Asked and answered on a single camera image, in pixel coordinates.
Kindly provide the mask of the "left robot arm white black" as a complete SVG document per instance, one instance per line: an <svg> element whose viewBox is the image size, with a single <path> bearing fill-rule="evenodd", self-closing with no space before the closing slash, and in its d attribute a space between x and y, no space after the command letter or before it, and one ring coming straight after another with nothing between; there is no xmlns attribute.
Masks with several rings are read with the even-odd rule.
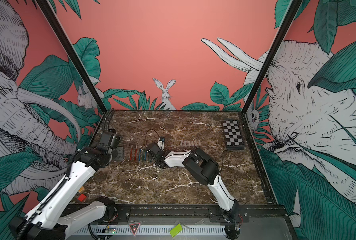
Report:
<svg viewBox="0 0 356 240"><path fill-rule="evenodd" d="M121 137L114 129L109 129L114 113L110 110L104 118L99 142L72 154L66 174L46 197L26 216L15 217L9 223L14 239L65 240L96 220L111 222L118 216L115 202L105 197L99 197L72 214L61 216L85 182L117 157Z"/></svg>

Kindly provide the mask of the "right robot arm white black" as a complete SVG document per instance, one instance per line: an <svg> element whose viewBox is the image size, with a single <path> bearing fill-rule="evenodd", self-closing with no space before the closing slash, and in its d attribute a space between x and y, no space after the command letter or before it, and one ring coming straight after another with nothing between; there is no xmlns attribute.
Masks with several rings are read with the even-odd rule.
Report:
<svg viewBox="0 0 356 240"><path fill-rule="evenodd" d="M155 164L161 168L186 168L195 180L207 186L223 210L222 216L228 222L242 224L243 217L239 213L239 202L226 188L222 178L223 168L204 150L197 147L185 152L165 151L166 139L159 136L156 143L148 144L146 151L151 155Z"/></svg>

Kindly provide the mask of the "red carving knife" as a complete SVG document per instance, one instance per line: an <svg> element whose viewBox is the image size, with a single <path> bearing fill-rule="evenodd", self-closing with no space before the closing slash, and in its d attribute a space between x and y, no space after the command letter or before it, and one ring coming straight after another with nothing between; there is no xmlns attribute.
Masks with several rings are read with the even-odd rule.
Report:
<svg viewBox="0 0 356 240"><path fill-rule="evenodd" d="M131 150L130 150L130 161L132 160L132 155L133 155L133 145L131 145Z"/></svg>
<svg viewBox="0 0 356 240"><path fill-rule="evenodd" d="M134 154L134 161L137 161L137 156L138 156L138 146L135 146L135 154Z"/></svg>

